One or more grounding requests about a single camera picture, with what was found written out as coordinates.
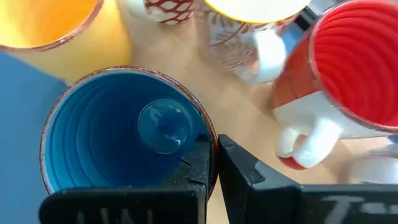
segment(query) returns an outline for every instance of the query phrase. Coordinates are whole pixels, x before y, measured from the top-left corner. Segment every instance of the red mug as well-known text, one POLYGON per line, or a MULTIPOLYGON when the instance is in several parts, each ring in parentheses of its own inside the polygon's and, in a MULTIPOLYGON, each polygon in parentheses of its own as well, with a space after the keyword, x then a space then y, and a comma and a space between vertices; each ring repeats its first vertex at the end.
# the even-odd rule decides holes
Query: red mug
POLYGON ((398 2, 354 0, 327 10, 288 57, 271 104, 284 125, 277 154, 294 169, 321 162, 339 139, 398 133, 398 2), (307 135, 298 149, 299 135, 307 135))

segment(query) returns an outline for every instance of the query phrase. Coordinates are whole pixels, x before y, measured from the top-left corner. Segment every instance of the blue surface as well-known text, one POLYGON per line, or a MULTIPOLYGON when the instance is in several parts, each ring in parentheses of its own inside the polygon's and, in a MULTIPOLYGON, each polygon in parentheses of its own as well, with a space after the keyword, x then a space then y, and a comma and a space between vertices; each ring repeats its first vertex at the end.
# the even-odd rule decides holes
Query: blue surface
MULTIPOLYGON (((287 49, 301 37, 291 26, 287 49)), ((65 86, 0 52, 0 215, 2 223, 38 223, 46 192, 39 171, 40 135, 65 86)))
POLYGON ((198 133, 208 134, 204 120, 172 85, 139 72, 91 77, 69 91, 49 120, 47 180, 53 191, 156 184, 179 165, 198 133), (150 110, 156 112, 157 127, 146 113, 150 110), (192 143, 159 153, 174 147, 164 133, 192 143))
POLYGON ((392 141, 392 143, 398 144, 398 135, 389 136, 388 138, 390 141, 392 141))

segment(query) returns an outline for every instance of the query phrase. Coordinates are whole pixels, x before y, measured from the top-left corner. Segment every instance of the patterned mug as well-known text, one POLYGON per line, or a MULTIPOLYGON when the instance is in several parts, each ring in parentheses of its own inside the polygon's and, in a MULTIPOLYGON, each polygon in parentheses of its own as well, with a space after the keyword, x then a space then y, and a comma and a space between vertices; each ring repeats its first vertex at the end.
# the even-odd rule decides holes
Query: patterned mug
POLYGON ((192 17, 193 0, 123 0, 129 13, 167 24, 181 24, 192 17))
POLYGON ((221 68, 249 82, 269 82, 279 75, 284 66, 286 52, 280 35, 309 1, 283 0, 292 2, 293 6, 285 7, 289 10, 285 10, 282 3, 250 2, 252 0, 228 3, 220 0, 195 1, 197 33, 202 47, 221 68), (255 13, 255 4, 264 9, 273 7, 280 13, 255 13))

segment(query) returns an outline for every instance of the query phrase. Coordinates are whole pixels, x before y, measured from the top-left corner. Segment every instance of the wooden table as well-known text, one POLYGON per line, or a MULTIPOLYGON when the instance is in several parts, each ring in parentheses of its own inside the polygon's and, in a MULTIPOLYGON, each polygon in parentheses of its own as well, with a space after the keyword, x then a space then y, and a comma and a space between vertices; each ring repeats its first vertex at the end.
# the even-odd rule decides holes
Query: wooden table
MULTIPOLYGON (((389 143, 386 138, 339 141, 319 165, 303 171, 289 169, 275 156, 281 127, 267 107, 271 83, 250 85, 220 72, 199 56, 190 20, 164 26, 142 19, 127 22, 134 42, 134 65, 158 70, 185 85, 207 110, 217 133, 227 134, 257 158, 303 184, 335 184, 352 158, 389 143)), ((208 202, 209 224, 228 223, 220 182, 208 202)))

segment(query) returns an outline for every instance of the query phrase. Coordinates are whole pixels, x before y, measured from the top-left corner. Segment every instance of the mug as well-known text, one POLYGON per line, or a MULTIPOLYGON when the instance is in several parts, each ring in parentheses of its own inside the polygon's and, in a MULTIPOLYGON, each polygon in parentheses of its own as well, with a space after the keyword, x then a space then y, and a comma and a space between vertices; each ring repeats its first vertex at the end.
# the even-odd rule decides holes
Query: mug
POLYGON ((40 143, 43 182, 49 194, 157 185, 199 134, 211 145, 211 192, 217 137, 195 96, 148 68, 104 68, 72 84, 52 108, 40 143))
POLYGON ((348 184, 398 184, 398 145, 372 149, 349 165, 348 184))
POLYGON ((0 33, 0 50, 67 82, 131 63, 115 0, 0 1, 0 33))
POLYGON ((339 139, 398 133, 397 26, 398 3, 348 1, 304 34, 271 92, 282 162, 306 169, 339 139))
POLYGON ((192 17, 193 0, 121 0, 132 16, 167 25, 181 24, 192 17))
POLYGON ((223 70, 243 80, 272 81, 286 58, 280 35, 309 2, 196 0, 200 47, 223 70))

